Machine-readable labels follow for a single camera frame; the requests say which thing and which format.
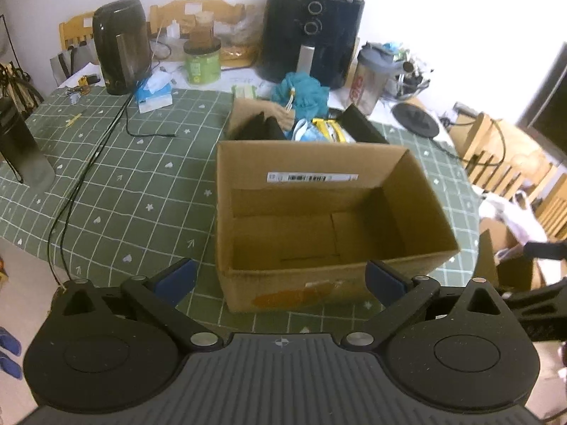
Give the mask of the black garbage bag roll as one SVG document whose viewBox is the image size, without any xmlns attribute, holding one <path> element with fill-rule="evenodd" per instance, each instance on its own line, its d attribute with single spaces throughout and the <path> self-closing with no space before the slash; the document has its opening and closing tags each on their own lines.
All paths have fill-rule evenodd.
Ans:
<svg viewBox="0 0 567 425">
<path fill-rule="evenodd" d="M 351 135 L 355 142 L 389 144 L 385 137 L 354 104 L 350 104 L 336 120 Z"/>
</svg>

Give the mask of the green tablecloth with grid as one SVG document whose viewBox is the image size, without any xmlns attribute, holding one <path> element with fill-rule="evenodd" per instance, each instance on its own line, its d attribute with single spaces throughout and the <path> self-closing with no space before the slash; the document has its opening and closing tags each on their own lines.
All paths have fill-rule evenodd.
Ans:
<svg viewBox="0 0 567 425">
<path fill-rule="evenodd" d="M 353 329 L 378 312 L 375 299 L 260 314 L 228 309 L 214 222 L 216 145 L 231 105 L 223 92 L 175 90 L 171 106 L 144 115 L 101 87 L 78 104 L 54 91 L 27 127 L 55 181 L 38 193 L 2 166 L 2 238 L 101 287 L 191 257 L 197 285 L 180 308 L 222 333 Z"/>
</svg>

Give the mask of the cardboard box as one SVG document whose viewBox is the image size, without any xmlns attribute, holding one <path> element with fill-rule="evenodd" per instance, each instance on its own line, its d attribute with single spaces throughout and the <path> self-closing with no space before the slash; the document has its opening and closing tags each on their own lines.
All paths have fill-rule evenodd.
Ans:
<svg viewBox="0 0 567 425">
<path fill-rule="evenodd" d="M 419 161 L 402 146 L 221 142 L 215 262 L 235 313 L 366 298 L 368 262 L 405 276 L 459 252 Z"/>
</svg>

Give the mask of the wooden chair at right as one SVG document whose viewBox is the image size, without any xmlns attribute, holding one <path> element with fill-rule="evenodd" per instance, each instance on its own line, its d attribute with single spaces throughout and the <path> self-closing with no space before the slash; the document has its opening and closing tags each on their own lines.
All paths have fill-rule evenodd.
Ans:
<svg viewBox="0 0 567 425">
<path fill-rule="evenodd" d="M 461 112 L 449 134 L 471 183 L 507 200 L 524 191 L 548 237 L 566 238 L 566 169 L 532 137 L 485 113 Z"/>
</svg>

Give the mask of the black kettle base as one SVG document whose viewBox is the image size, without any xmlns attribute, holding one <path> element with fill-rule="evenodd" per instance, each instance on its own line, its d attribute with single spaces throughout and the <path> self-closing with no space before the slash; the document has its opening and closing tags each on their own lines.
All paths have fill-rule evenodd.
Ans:
<svg viewBox="0 0 567 425">
<path fill-rule="evenodd" d="M 391 113 L 400 125 L 413 134 L 428 139 L 439 135 L 439 125 L 428 112 L 415 104 L 396 104 L 391 108 Z"/>
</svg>

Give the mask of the yellow snack packet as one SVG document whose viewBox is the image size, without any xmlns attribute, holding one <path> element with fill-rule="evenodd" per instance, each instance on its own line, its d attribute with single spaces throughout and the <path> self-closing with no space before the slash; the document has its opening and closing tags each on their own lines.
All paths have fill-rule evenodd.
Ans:
<svg viewBox="0 0 567 425">
<path fill-rule="evenodd" d="M 328 141 L 336 143 L 353 143 L 354 138 L 348 134 L 341 125 L 333 119 L 313 118 L 312 125 Z"/>
</svg>

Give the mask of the blue tissue pack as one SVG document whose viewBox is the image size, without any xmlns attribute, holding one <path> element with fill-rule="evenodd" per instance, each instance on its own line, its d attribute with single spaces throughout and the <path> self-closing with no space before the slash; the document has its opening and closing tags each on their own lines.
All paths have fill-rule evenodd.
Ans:
<svg viewBox="0 0 567 425">
<path fill-rule="evenodd" d="M 135 92 L 135 100 L 140 113 L 148 113 L 173 104 L 172 75 L 158 70 L 144 80 Z"/>
</svg>

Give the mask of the dark water bottle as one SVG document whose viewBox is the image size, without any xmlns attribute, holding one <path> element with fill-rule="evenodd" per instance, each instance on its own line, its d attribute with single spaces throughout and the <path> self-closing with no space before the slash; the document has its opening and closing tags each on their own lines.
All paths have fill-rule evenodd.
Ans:
<svg viewBox="0 0 567 425">
<path fill-rule="evenodd" d="M 56 173 L 10 97 L 1 99 L 1 156 L 16 179 L 35 192 L 45 192 Z"/>
</svg>

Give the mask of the green wet wipes pack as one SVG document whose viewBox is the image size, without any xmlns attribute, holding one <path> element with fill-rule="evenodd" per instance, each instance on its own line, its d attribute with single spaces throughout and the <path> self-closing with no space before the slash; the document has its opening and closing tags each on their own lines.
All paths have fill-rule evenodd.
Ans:
<svg viewBox="0 0 567 425">
<path fill-rule="evenodd" d="M 235 99 L 251 99 L 257 98 L 257 87 L 255 85 L 233 85 L 232 94 Z"/>
</svg>

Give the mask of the teal bath loofah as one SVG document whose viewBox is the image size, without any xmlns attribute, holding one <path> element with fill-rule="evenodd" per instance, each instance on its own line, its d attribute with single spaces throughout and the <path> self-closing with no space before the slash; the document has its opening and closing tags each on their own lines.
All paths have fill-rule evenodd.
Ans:
<svg viewBox="0 0 567 425">
<path fill-rule="evenodd" d="M 296 120 L 327 117 L 330 89 L 305 73 L 290 72 L 271 92 L 270 100 L 286 108 L 290 98 Z"/>
</svg>

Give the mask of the green lidded canister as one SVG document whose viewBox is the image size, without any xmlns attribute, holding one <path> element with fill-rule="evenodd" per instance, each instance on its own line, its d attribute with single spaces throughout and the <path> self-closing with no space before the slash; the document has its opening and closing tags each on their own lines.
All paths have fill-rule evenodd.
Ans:
<svg viewBox="0 0 567 425">
<path fill-rule="evenodd" d="M 220 79 L 220 50 L 221 40 L 215 36 L 208 45 L 185 42 L 185 70 L 190 85 L 208 85 Z"/>
</svg>

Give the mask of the shaker bottle grey lid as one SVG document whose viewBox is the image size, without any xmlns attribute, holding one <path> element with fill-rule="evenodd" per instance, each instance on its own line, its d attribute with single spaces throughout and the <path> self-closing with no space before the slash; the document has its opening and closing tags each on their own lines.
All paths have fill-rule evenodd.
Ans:
<svg viewBox="0 0 567 425">
<path fill-rule="evenodd" d="M 394 56 L 392 50 L 379 43 L 367 42 L 360 49 L 349 100 L 364 115 L 372 113 L 387 81 L 405 72 L 405 62 L 396 61 Z"/>
</svg>

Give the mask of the black electric kettle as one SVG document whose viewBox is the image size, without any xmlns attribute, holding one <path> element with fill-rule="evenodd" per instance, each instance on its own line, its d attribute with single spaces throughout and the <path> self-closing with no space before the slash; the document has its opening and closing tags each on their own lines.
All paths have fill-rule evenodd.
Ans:
<svg viewBox="0 0 567 425">
<path fill-rule="evenodd" d="M 92 17 L 93 39 L 110 95 L 135 91 L 150 75 L 152 52 L 145 12 L 139 0 L 117 0 Z"/>
</svg>

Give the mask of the black air fryer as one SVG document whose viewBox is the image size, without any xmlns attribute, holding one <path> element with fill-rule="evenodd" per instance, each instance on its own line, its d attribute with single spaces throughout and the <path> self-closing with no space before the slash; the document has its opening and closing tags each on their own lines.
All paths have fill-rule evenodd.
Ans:
<svg viewBox="0 0 567 425">
<path fill-rule="evenodd" d="M 303 71 L 341 88 L 355 52 L 364 0 L 266 0 L 259 77 L 277 83 Z"/>
</svg>

